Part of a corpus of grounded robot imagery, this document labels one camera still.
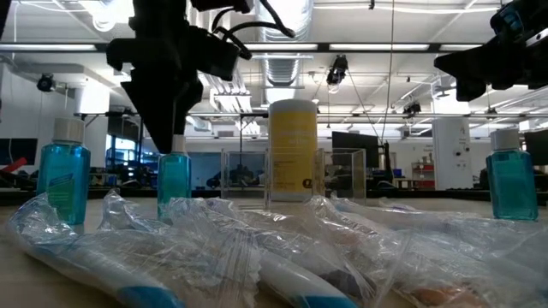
clear plastic bottle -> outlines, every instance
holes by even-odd
[[[68,224],[86,219],[91,153],[82,145],[82,120],[58,118],[52,143],[42,148],[37,194],[48,193],[51,206]]]
[[[158,168],[158,220],[166,221],[165,206],[172,198],[190,198],[190,157],[185,137],[173,135],[171,153],[160,158]]]
[[[491,134],[493,153],[487,158],[495,218],[529,220],[539,217],[534,172],[529,153],[520,150],[517,129]]]

yellow container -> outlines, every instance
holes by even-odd
[[[269,108],[271,200],[304,201],[312,196],[318,148],[316,104],[286,99]]]

blue label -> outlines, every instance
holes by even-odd
[[[171,290],[161,287],[123,287],[116,296],[130,307],[185,308]]]
[[[55,186],[55,185],[66,183],[68,181],[71,181],[72,178],[73,178],[73,174],[59,176],[59,177],[57,177],[55,179],[52,179],[50,181],[50,186]]]
[[[354,302],[345,297],[305,296],[298,299],[299,307],[307,308],[358,308]]]

plastic wrap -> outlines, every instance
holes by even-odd
[[[100,230],[78,235],[40,195],[10,218],[7,229],[31,256],[129,307],[253,306],[259,254],[251,234],[186,236],[133,216],[126,205],[111,192]]]
[[[296,307],[355,307],[371,299],[371,286],[333,246],[303,234],[252,228],[237,219],[233,205],[222,199],[174,199],[168,212],[174,225],[203,234],[212,230],[241,229],[253,234],[260,248],[260,280]]]
[[[252,307],[258,284],[306,308],[375,307],[391,288],[420,307],[548,306],[544,224],[322,197],[299,216],[218,198],[165,209],[172,225],[110,192],[98,232],[77,234],[42,195],[7,229],[30,255],[130,307]]]
[[[312,201],[318,208],[323,200]],[[418,306],[548,306],[548,228],[468,213],[366,208],[333,199],[338,215],[413,237],[393,288]]]
[[[320,207],[327,204],[332,207],[329,200],[321,200],[326,203],[319,204]],[[210,199],[208,204],[215,211],[267,230],[262,234],[264,238],[258,236],[260,246],[311,270],[350,296],[356,293],[351,291],[358,287],[352,287],[355,281],[364,281],[360,283],[360,294],[365,298],[362,304],[366,307],[377,305],[390,290],[391,272],[397,269],[410,238],[407,231],[383,237],[379,232],[364,230],[359,224],[341,219],[340,214],[316,216],[312,208],[304,215],[291,216],[271,211],[237,210],[234,204],[220,199]],[[281,246],[276,242],[280,235],[283,237]]]

wooden table surface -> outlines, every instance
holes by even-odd
[[[147,216],[156,213],[156,200],[137,198],[132,201],[143,204]],[[102,200],[90,200],[87,205],[84,232],[93,232],[101,221]],[[378,200],[368,200],[376,205]],[[453,199],[404,199],[398,200],[422,210],[458,210],[472,211],[484,216],[491,216],[491,206],[484,202],[461,201]],[[5,237],[4,224],[17,207],[0,207],[0,306],[2,307],[121,307],[113,298],[91,287],[81,285],[58,274],[55,270],[27,256],[13,246]],[[541,219],[548,213],[541,211]],[[258,300],[258,307],[284,307],[273,298],[264,297]],[[407,308],[408,302],[395,294],[384,299],[381,307]]]

